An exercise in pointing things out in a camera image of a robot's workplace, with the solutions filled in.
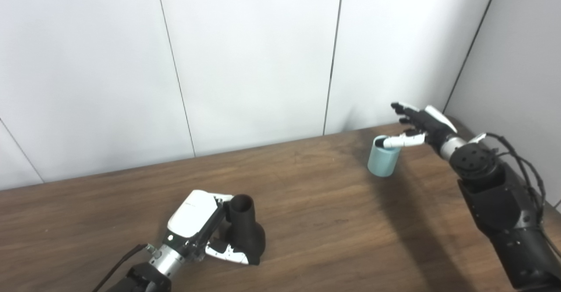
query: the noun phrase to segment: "silver metal joint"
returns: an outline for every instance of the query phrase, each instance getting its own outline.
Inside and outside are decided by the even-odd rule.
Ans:
[[[450,138],[444,144],[442,144],[442,147],[440,148],[440,157],[443,160],[450,160],[455,150],[464,146],[465,144],[467,144],[467,142],[465,142],[465,140],[463,140],[462,138],[459,138],[457,136]]]
[[[171,278],[185,264],[185,258],[167,245],[154,252],[150,264],[161,274]]]

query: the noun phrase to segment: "wire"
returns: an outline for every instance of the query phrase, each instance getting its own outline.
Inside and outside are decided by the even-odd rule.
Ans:
[[[491,136],[492,138],[496,138],[497,141],[501,142],[501,144],[503,144],[503,146],[505,146],[507,148],[507,150],[510,152],[510,154],[515,158],[516,162],[518,163],[518,166],[520,167],[520,171],[522,172],[522,175],[524,176],[524,180],[526,181],[526,184],[528,186],[530,186],[528,173],[526,172],[525,167],[522,164],[521,157],[517,154],[517,152],[515,150],[515,147],[512,146],[510,144],[510,142],[507,141],[507,139],[504,136],[499,136],[495,133],[489,133],[489,132],[487,132],[487,136]]]
[[[504,153],[498,154],[497,157],[501,157],[501,156],[505,156],[505,155],[509,155],[509,154],[511,154],[511,153],[510,152],[504,152]],[[536,168],[533,166],[532,163],[525,160],[525,158],[523,158],[521,156],[518,156],[518,157],[520,158],[520,160],[524,164],[526,164],[530,168],[530,170],[532,171],[533,175],[536,178],[537,187],[540,190],[540,194],[537,195],[534,188],[529,188],[528,191],[530,192],[531,196],[533,197],[533,200],[535,202],[535,206],[538,209],[538,221],[541,222],[541,220],[543,219],[543,208],[545,207],[545,186],[543,185],[543,179],[541,178],[541,176],[539,175],[539,173],[537,172]]]
[[[101,282],[96,286],[96,288],[94,288],[92,292],[98,292],[100,288],[105,284],[105,282],[107,282],[107,280],[109,280],[109,278],[121,266],[121,264],[123,264],[123,262],[127,261],[128,258],[131,258],[134,254],[140,252],[140,250],[143,250],[147,246],[148,244],[138,244],[137,246],[135,246],[135,248],[131,249],[130,252],[126,253],[123,258],[121,258],[121,260],[119,260],[119,262],[117,262],[117,264],[115,264],[115,266],[111,268],[111,270],[106,274],[106,276],[101,280]]]
[[[543,179],[541,178],[541,176],[539,175],[539,173],[537,172],[537,170],[533,166],[533,164],[530,163],[529,161],[525,160],[524,158],[522,158],[520,155],[518,155],[515,151],[515,148],[503,136],[498,136],[497,134],[493,134],[493,133],[487,133],[487,135],[491,136],[492,138],[496,138],[508,150],[508,152],[498,154],[497,157],[501,157],[501,156],[505,156],[505,155],[510,154],[511,156],[513,156],[513,158],[515,158],[516,162],[518,163],[518,166],[520,167],[520,171],[524,175],[524,179],[526,181],[526,184],[529,187],[528,192],[529,192],[531,198],[533,199],[534,205],[536,206],[536,208],[538,210],[538,212],[537,212],[537,222],[539,224],[539,228],[541,229],[541,234],[543,235],[543,238],[545,238],[549,247],[551,247],[553,252],[555,252],[555,254],[557,254],[557,257],[561,258],[561,252],[559,251],[557,246],[555,246],[555,244],[549,238],[549,236],[547,236],[547,234],[545,233],[545,230],[543,229],[543,209],[545,208],[545,186],[543,185]],[[527,165],[530,168],[532,174],[536,178],[537,187],[539,188],[540,194],[541,194],[541,200],[538,200],[538,195],[536,194],[536,190],[534,188],[532,188],[532,185],[529,182],[528,173],[526,172],[524,165]]]

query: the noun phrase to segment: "black cylindrical object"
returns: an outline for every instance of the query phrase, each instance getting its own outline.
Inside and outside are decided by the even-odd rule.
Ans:
[[[232,224],[226,230],[225,240],[234,251],[246,254],[249,264],[259,264],[265,251],[265,230],[255,221],[253,199],[246,194],[238,194],[230,201],[229,211]]]

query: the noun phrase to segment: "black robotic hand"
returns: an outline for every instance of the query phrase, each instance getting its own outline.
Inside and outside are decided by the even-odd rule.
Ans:
[[[399,136],[389,136],[374,142],[378,147],[392,148],[401,146],[417,146],[429,144],[438,154],[445,142],[456,137],[455,126],[439,110],[427,106],[419,110],[406,103],[394,102],[391,104],[399,116],[401,124],[411,124],[413,128],[406,130]]]

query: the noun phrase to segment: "panel seam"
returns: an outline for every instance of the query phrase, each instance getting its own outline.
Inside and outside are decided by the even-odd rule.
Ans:
[[[460,78],[460,76],[463,72],[463,69],[465,68],[465,63],[467,62],[467,58],[469,57],[469,54],[471,53],[471,49],[473,48],[473,45],[475,44],[475,40],[477,39],[477,35],[479,34],[479,29],[481,29],[481,25],[483,24],[483,20],[485,20],[485,16],[487,16],[487,11],[489,11],[489,6],[491,6],[492,1],[493,0],[489,0],[489,2],[487,2],[487,6],[485,6],[485,11],[483,12],[483,16],[481,17],[481,21],[479,21],[479,26],[477,26],[477,30],[475,31],[475,34],[473,35],[473,39],[471,40],[471,44],[469,45],[467,53],[465,54],[465,58],[463,59],[462,66],[460,67],[458,75],[456,76],[454,86],[452,86],[452,90],[450,91],[450,95],[448,96],[448,99],[446,100],[446,104],[444,105],[444,109],[442,109],[443,114],[446,112],[446,108],[448,107],[448,104],[450,103],[450,99],[452,98],[452,94],[454,93],[454,90],[456,88],[456,85],[458,84],[459,78]]]
[[[21,145],[18,143],[18,141],[16,140],[16,138],[14,137],[14,135],[12,134],[12,132],[10,132],[10,129],[8,129],[8,127],[6,126],[6,124],[4,123],[4,120],[2,120],[0,118],[0,124],[2,124],[2,126],[6,129],[6,132],[8,132],[8,134],[10,135],[10,138],[12,138],[12,140],[14,141],[14,143],[16,144],[16,146],[20,149],[20,152],[24,155],[24,157],[26,158],[26,160],[28,161],[28,163],[31,165],[31,167],[33,168],[33,170],[36,172],[37,176],[39,177],[39,179],[41,180],[42,183],[45,183],[45,180],[43,179],[43,177],[41,176],[41,174],[39,173],[39,171],[37,170],[37,168],[34,166],[34,164],[32,163],[32,161],[29,159],[28,155],[24,152],[24,149],[21,148]]]
[[[341,18],[341,4],[343,0],[339,0],[339,7],[337,10],[337,24],[335,25],[335,39],[333,41],[333,54],[331,55],[331,69],[329,71],[329,85],[327,88],[327,101],[325,103],[325,116],[323,119],[323,132],[325,135],[325,126],[327,125],[327,112],[329,110],[329,96],[331,95],[331,80],[333,80],[333,66],[335,64],[335,49],[337,48],[337,35],[339,33],[339,19]]]
[[[181,89],[179,73],[177,72],[177,64],[176,64],[175,55],[174,55],[174,48],[172,47],[172,39],[170,37],[170,31],[168,30],[168,22],[166,20],[166,13],[164,12],[164,4],[163,4],[162,0],[160,0],[160,7],[162,9],[162,16],[164,18],[164,25],[166,26],[166,34],[168,35],[168,43],[170,44],[170,51],[171,51],[171,54],[172,54],[172,60],[174,61],[174,69],[175,69],[176,78],[177,78],[177,86],[179,87],[179,93],[180,93],[180,96],[181,96],[181,104],[183,104],[183,112],[185,114],[185,121],[187,122],[187,129],[188,129],[188,132],[189,132],[189,138],[191,140],[191,148],[193,149],[193,156],[197,157],[197,154],[195,152],[195,144],[193,143],[193,134],[191,134],[191,126],[189,125],[189,118],[187,116],[187,108],[185,107],[185,98],[183,96],[183,90]]]

